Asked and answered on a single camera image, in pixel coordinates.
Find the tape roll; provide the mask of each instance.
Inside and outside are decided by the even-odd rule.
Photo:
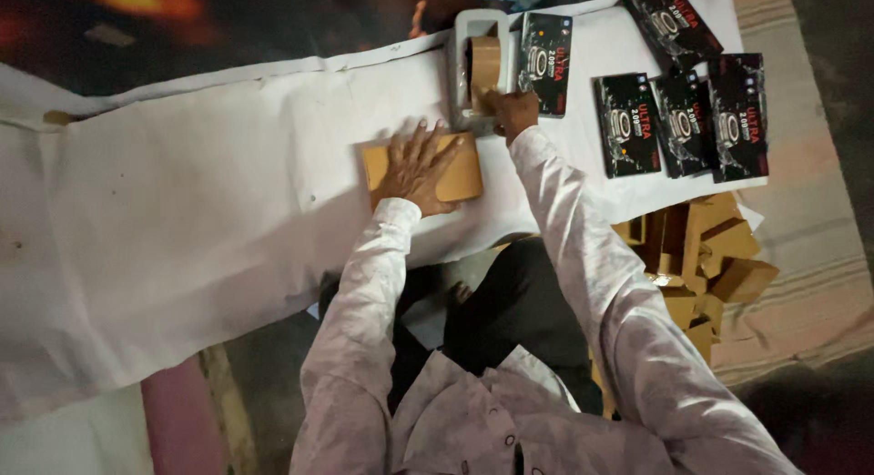
[[[493,115],[485,95],[497,88],[501,76],[501,41],[497,37],[470,37],[470,106],[476,113]]]

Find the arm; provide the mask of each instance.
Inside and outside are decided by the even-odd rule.
[[[693,472],[797,472],[758,419],[717,380],[671,321],[643,263],[604,221],[537,124],[525,96],[497,105],[559,285],[624,419],[642,424]],[[520,116],[519,110],[535,115]]]
[[[383,199],[352,250],[303,361],[300,389],[307,413],[292,474],[388,469],[391,326],[407,278],[412,229],[423,216],[454,209],[437,201],[435,187],[461,143],[437,154],[442,125],[427,140],[425,127],[420,123],[406,145],[392,139],[388,173],[378,189]]]

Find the dark background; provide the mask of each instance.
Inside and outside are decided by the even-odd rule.
[[[0,61],[85,96],[269,61],[407,40],[421,0],[0,0]],[[421,30],[499,0],[424,0]],[[584,0],[540,0],[532,7]],[[135,41],[89,39],[98,24]]]

